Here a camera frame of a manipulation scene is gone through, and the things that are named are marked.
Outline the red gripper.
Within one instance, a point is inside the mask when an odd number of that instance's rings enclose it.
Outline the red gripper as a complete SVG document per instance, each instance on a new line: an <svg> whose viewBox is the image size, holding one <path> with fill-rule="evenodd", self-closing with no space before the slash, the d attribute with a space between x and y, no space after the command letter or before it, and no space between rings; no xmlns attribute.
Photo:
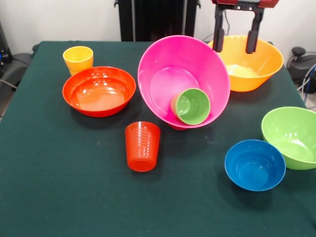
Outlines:
<svg viewBox="0 0 316 237"><path fill-rule="evenodd" d="M225 31L223 29L224 9L255 11L251 30L248 32L246 53L252 54L256 51L260 24L263 20L264 8L274 8L278 0L212 0L217 5L215 9L215 28L213 38L213 50L221 52L223 48Z"/></svg>

